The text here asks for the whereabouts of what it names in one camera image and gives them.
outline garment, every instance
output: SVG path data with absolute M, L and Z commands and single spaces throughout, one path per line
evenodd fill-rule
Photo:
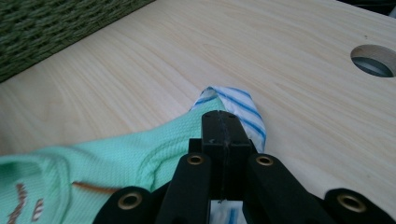
M 150 131 L 0 157 L 0 222 L 92 223 L 110 194 L 79 188 L 74 182 L 154 191 L 172 178 L 189 139 L 201 137 L 201 116 L 228 110 L 229 103 L 216 96 L 216 89 L 237 92 L 210 87 L 187 114 Z M 214 94 L 210 99 L 209 91 Z M 246 110 L 231 109 L 235 115 Z

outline wooden table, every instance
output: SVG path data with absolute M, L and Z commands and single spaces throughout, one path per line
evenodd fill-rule
M 0 153 L 164 124 L 209 85 L 248 90 L 308 191 L 354 189 L 396 218 L 396 78 L 350 59 L 396 50 L 396 20 L 333 0 L 158 0 L 0 84 Z

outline circular cutout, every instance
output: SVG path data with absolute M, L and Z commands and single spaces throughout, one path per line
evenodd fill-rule
M 204 158 L 200 156 L 190 156 L 187 158 L 187 162 L 191 165 L 199 165 L 204 162 Z
M 376 77 L 395 77 L 396 52 L 378 45 L 361 45 L 350 53 L 352 62 L 363 72 Z
M 362 213 L 367 210 L 366 205 L 364 205 L 361 200 L 352 195 L 340 194 L 337 196 L 337 201 L 346 209 L 356 213 Z
M 266 156 L 260 156 L 260 157 L 256 158 L 256 162 L 260 165 L 265 165 L 265 166 L 270 166 L 270 165 L 274 164 L 274 161 L 271 160 L 271 158 L 266 157 Z
M 122 195 L 119 199 L 119 208 L 122 210 L 130 210 L 136 208 L 142 203 L 142 195 L 139 192 L 131 192 Z

